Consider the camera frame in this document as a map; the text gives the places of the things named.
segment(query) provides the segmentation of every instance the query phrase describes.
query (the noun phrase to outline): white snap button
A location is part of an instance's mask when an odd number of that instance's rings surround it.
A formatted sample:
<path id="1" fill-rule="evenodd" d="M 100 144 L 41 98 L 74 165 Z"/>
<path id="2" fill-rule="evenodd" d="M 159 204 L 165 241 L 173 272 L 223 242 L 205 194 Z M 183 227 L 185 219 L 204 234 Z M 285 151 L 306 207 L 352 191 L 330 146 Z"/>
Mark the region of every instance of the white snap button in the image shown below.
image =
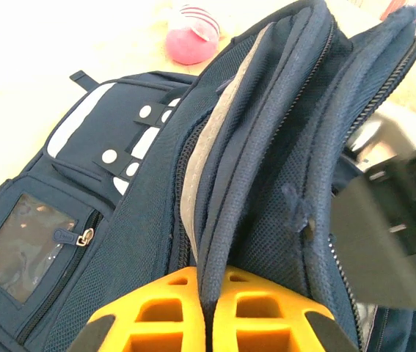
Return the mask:
<path id="1" fill-rule="evenodd" d="M 164 112 L 164 114 L 162 115 L 162 122 L 165 123 L 165 121 L 167 121 L 167 119 L 169 118 L 170 114 L 172 113 L 172 110 L 167 110 L 166 112 Z"/>
<path id="2" fill-rule="evenodd" d="M 174 99 L 170 102 L 169 106 L 177 106 L 179 101 L 180 101 L 180 98 Z"/>
<path id="3" fill-rule="evenodd" d="M 117 152 L 113 149 L 108 149 L 102 154 L 102 161 L 105 164 L 111 164 L 113 161 L 117 160 Z"/>
<path id="4" fill-rule="evenodd" d="M 138 167 L 139 167 L 139 163 L 132 163 L 130 166 L 128 166 L 128 168 L 126 169 L 127 176 L 129 177 L 134 176 Z"/>
<path id="5" fill-rule="evenodd" d="M 139 117 L 142 119 L 145 119 L 150 115 L 150 112 L 152 111 L 152 108 L 149 105 L 143 106 L 141 111 L 139 112 Z"/>

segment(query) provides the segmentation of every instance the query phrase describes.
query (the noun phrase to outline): strap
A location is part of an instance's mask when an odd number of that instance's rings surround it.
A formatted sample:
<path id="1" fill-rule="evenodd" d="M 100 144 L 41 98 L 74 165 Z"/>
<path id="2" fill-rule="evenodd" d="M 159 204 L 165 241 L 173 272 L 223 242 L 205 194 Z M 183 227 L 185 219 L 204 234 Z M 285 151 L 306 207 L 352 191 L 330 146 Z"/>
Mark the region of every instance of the strap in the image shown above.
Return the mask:
<path id="1" fill-rule="evenodd" d="M 177 101 L 179 101 L 181 97 L 183 97 L 186 93 L 186 91 L 188 90 L 190 86 L 186 86 L 186 87 L 177 87 L 172 89 L 171 91 L 169 91 L 161 100 L 159 103 L 168 105 L 168 106 L 175 106 L 173 104 L 171 104 L 171 102 L 173 102 L 174 100 L 178 99 Z"/>
<path id="2" fill-rule="evenodd" d="M 84 88 L 87 92 L 90 92 L 98 86 L 98 82 L 87 75 L 84 71 L 80 70 L 69 77 L 72 81 L 76 82 L 79 86 Z"/>
<path id="3" fill-rule="evenodd" d="M 7 178 L 1 185 L 0 185 L 0 193 L 2 190 L 12 181 L 11 179 Z"/>
<path id="4" fill-rule="evenodd" d="M 130 181 L 136 174 L 142 160 L 111 145 L 106 145 L 101 153 L 94 157 L 93 162 L 103 167 L 116 177 Z"/>
<path id="5" fill-rule="evenodd" d="M 161 127 L 170 116 L 173 107 L 159 103 L 144 103 L 139 114 L 133 118 L 134 122 L 151 127 Z"/>

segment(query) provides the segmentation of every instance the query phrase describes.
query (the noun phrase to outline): clear plastic window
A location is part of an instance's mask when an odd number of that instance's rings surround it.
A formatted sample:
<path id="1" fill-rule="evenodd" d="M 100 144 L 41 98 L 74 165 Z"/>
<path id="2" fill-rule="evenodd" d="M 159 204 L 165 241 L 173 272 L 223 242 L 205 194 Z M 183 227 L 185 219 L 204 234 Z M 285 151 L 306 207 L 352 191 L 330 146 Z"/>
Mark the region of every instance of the clear plastic window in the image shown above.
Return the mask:
<path id="1" fill-rule="evenodd" d="M 57 228 L 72 230 L 75 220 L 23 194 L 0 228 L 0 286 L 23 303 L 61 250 Z"/>

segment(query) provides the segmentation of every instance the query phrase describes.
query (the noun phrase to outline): black plastic object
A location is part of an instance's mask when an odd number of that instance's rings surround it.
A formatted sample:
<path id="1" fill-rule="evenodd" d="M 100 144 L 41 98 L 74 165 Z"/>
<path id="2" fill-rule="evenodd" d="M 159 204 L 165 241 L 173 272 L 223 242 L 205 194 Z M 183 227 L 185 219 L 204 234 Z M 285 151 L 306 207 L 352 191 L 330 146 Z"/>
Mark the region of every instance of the black plastic object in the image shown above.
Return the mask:
<path id="1" fill-rule="evenodd" d="M 332 233 L 359 301 L 416 309 L 416 151 L 351 181 L 332 201 Z"/>
<path id="2" fill-rule="evenodd" d="M 358 352 L 336 321 L 317 312 L 306 312 L 305 317 L 326 352 Z"/>
<path id="3" fill-rule="evenodd" d="M 115 316 L 105 315 L 88 323 L 77 335 L 68 352 L 97 352 L 112 328 Z"/>

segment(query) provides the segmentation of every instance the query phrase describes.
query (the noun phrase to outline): front pocket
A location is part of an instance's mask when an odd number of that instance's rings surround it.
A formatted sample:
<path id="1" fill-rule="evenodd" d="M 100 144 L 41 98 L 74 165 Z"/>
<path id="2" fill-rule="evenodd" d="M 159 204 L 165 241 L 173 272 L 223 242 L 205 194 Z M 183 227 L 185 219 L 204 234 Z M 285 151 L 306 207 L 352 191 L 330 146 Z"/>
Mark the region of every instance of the front pocket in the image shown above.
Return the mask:
<path id="1" fill-rule="evenodd" d="M 116 205 L 125 190 L 120 186 L 121 180 L 129 181 L 147 152 L 140 141 L 151 139 L 151 143 L 160 127 L 134 120 L 147 117 L 146 111 L 151 114 L 145 104 L 162 101 L 172 90 L 162 84 L 126 78 L 101 84 L 66 114 L 49 136 L 43 153 L 65 177 Z M 169 111 L 170 108 L 161 117 L 162 124 Z M 135 164 L 115 182 L 118 172 L 113 166 L 123 156 L 124 160 L 134 159 L 128 165 Z"/>
<path id="2" fill-rule="evenodd" d="M 0 193 L 0 326 L 20 344 L 101 241 L 99 224 L 110 215 L 103 203 L 51 179 L 26 175 Z"/>

